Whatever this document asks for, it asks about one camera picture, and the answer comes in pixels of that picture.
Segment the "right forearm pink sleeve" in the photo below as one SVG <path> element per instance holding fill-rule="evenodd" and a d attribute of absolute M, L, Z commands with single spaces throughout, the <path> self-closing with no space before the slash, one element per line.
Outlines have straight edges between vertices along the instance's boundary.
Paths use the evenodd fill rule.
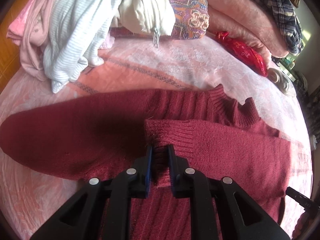
<path fill-rule="evenodd" d="M 295 229 L 292 233 L 292 239 L 297 239 L 301 235 L 303 228 L 309 223 L 309 221 L 309 214 L 306 212 L 303 213 L 297 221 Z"/>

